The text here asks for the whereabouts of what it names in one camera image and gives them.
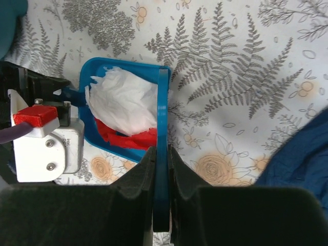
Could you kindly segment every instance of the white plastic part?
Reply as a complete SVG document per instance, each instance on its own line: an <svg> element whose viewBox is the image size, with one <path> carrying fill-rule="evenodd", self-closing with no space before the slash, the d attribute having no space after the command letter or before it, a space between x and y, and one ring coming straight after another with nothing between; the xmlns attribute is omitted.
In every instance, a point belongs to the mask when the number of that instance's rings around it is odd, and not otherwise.
<svg viewBox="0 0 328 246"><path fill-rule="evenodd" d="M46 142L53 141L52 147ZM65 146L62 140L49 134L44 138L20 137L14 140L18 182L49 182L59 178L65 170ZM54 169L47 170L53 163Z"/></svg>
<svg viewBox="0 0 328 246"><path fill-rule="evenodd" d="M53 131L66 147L66 167L64 173L76 173L83 157L84 122L78 118L71 118L69 127L59 127Z"/></svg>
<svg viewBox="0 0 328 246"><path fill-rule="evenodd" d="M13 115L16 114L19 110L25 109L28 107L24 99L15 91L8 90L8 95L10 95L10 116L11 116L11 125L14 126L15 122ZM26 135L26 137L38 137L43 138L55 129L60 126L58 118L50 121L45 124L43 127L35 127L33 130Z"/></svg>

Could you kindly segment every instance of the red plastic block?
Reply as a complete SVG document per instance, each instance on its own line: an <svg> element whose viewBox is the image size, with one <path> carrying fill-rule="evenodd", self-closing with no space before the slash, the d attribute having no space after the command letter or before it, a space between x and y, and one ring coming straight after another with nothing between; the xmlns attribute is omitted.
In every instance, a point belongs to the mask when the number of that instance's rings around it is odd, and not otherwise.
<svg viewBox="0 0 328 246"><path fill-rule="evenodd" d="M57 117L58 113L56 107L43 105L34 105L22 109L13 116L16 125L25 121L33 127L43 127Z"/></svg>

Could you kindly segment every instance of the dark blue cloth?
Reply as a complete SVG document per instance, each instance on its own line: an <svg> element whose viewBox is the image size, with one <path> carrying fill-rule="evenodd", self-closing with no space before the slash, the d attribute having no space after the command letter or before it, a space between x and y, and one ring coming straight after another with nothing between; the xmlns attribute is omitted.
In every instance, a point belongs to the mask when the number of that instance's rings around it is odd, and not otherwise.
<svg viewBox="0 0 328 246"><path fill-rule="evenodd" d="M307 189L321 202L328 218L328 110L273 156L255 185Z"/></svg>

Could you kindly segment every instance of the patterned tablecloth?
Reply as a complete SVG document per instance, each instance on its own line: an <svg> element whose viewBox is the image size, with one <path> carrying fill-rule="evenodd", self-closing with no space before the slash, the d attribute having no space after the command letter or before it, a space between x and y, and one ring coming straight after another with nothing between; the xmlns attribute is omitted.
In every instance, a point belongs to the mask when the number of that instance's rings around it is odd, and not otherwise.
<svg viewBox="0 0 328 246"><path fill-rule="evenodd" d="M29 0L7 60L76 87L92 57L172 67L169 142L210 184L247 186L327 105L327 9L327 0ZM81 170L56 182L110 184L134 165L85 142Z"/></svg>

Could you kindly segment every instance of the red fabric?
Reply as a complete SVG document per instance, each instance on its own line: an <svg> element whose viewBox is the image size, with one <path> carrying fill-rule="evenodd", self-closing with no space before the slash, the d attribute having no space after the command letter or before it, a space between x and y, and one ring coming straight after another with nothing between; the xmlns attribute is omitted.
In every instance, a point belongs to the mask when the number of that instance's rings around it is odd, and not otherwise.
<svg viewBox="0 0 328 246"><path fill-rule="evenodd" d="M34 105L18 111L13 119L16 125L26 121L33 127L43 127L58 117L57 108L52 106Z"/></svg>
<svg viewBox="0 0 328 246"><path fill-rule="evenodd" d="M116 135L116 131L107 127L99 119L96 119L98 132L106 142L113 146L127 149L147 150L151 146L156 146L157 129L151 128L148 131L141 132L131 137Z"/></svg>

